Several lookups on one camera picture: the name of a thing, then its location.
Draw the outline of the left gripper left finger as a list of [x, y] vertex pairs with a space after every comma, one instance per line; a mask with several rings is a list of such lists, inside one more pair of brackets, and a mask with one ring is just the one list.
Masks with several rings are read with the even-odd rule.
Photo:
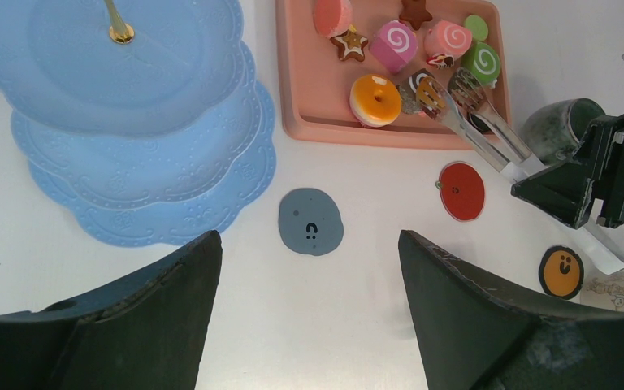
[[45, 309], [0, 315], [0, 389], [192, 389], [219, 285], [221, 237]]

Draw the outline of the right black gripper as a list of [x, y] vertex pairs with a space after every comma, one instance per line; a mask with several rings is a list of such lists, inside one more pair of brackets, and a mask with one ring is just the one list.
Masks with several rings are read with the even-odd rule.
[[602, 207], [597, 223], [606, 228], [624, 224], [624, 114], [592, 123], [591, 162], [568, 160], [512, 186], [511, 194], [563, 225], [579, 229], [594, 200]]

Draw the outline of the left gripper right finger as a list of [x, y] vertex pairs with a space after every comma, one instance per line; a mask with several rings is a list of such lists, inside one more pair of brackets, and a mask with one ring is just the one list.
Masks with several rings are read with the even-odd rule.
[[411, 230], [401, 271], [431, 389], [624, 389], [624, 313], [530, 290]]

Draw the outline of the metal serving tongs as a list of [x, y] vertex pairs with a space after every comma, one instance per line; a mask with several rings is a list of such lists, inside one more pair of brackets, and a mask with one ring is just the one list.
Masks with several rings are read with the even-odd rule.
[[[486, 112], [482, 107], [470, 110], [467, 106], [459, 105], [453, 97], [453, 91], [444, 87], [434, 75], [426, 76], [422, 80], [417, 87], [416, 97], [426, 116], [467, 141], [474, 151], [511, 184], [549, 168], [535, 156], [497, 111]], [[467, 114], [472, 111], [481, 113], [491, 121], [492, 133], [482, 134], [470, 124]], [[624, 270], [624, 249], [598, 224], [587, 222], [581, 228], [573, 229], [556, 221], [565, 234], [589, 256], [599, 271], [610, 275]]]

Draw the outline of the dark green ceramic mug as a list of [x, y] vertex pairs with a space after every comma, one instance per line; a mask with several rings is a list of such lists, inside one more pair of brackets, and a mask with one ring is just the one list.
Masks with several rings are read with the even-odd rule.
[[604, 114], [588, 98], [555, 102], [533, 113], [518, 134], [545, 166], [552, 166], [571, 157], [590, 122]]

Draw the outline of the blue three-tier cake stand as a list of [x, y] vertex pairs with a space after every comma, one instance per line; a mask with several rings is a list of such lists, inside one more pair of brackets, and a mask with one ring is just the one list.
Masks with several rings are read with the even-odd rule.
[[32, 178], [110, 245], [225, 231], [267, 190], [275, 109], [237, 1], [0, 1]]

